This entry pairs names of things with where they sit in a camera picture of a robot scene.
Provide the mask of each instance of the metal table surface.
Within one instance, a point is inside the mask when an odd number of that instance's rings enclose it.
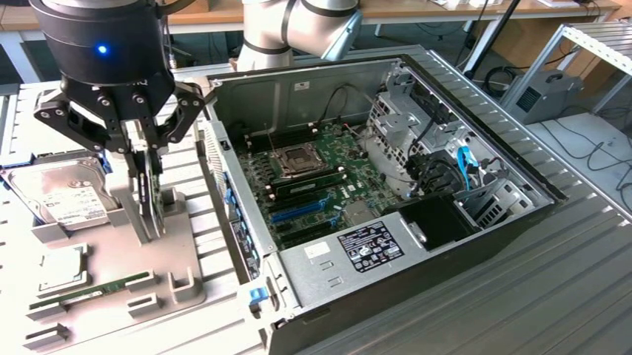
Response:
[[[452,90],[524,158],[570,195],[555,215],[471,271],[401,305],[356,325],[304,354],[622,354],[632,348],[632,227],[559,157],[514,122],[452,67],[421,47],[368,50],[348,58],[407,53]],[[314,57],[304,63],[319,61]],[[206,75],[228,67],[185,70]],[[14,107],[27,118],[37,93],[51,84],[30,84],[14,96]],[[214,207],[204,186],[196,151],[186,144],[166,156],[164,183],[188,194],[188,207],[204,267],[206,302],[95,340],[62,354],[99,353],[135,345],[141,354],[264,354],[257,333],[249,329],[237,304],[237,276]],[[17,233],[6,216],[19,204],[0,201],[0,260],[11,252]],[[5,265],[2,273],[11,266]],[[0,307],[10,307],[0,293]],[[21,339],[3,341],[17,354]]]

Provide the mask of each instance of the blue pcie slot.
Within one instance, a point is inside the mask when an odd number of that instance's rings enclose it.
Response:
[[[270,218],[270,222],[273,224],[280,223],[280,222],[284,222],[286,220],[292,220],[293,218],[305,216],[306,214],[324,211],[325,205],[328,204],[328,200],[329,200],[329,197],[324,198],[319,202],[313,202],[309,205],[305,205],[305,206],[300,207],[298,209],[293,209],[290,211],[285,211],[285,212],[280,212],[280,213],[273,214],[273,216]]]

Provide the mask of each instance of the warning label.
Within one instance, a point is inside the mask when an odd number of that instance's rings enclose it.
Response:
[[[404,251],[383,222],[339,236],[339,240],[360,272],[404,256]]]

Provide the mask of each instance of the electronic device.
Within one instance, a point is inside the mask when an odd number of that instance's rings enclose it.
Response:
[[[512,96],[520,80],[523,75],[514,80],[504,98]],[[539,72],[516,104],[508,108],[508,113],[523,124],[535,124],[558,118],[564,108],[578,100],[583,89],[584,81],[580,77],[571,76],[558,69]]]
[[[566,200],[405,55],[210,82],[206,154],[270,354],[490,259]]]
[[[103,156],[86,150],[34,158],[27,166],[5,167],[9,185],[41,224],[59,223],[67,231],[109,222],[119,202],[106,191]]]

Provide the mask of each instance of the cpu socket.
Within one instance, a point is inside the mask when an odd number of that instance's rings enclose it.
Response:
[[[328,165],[310,143],[277,149],[276,159],[282,167],[282,178],[294,178]]]

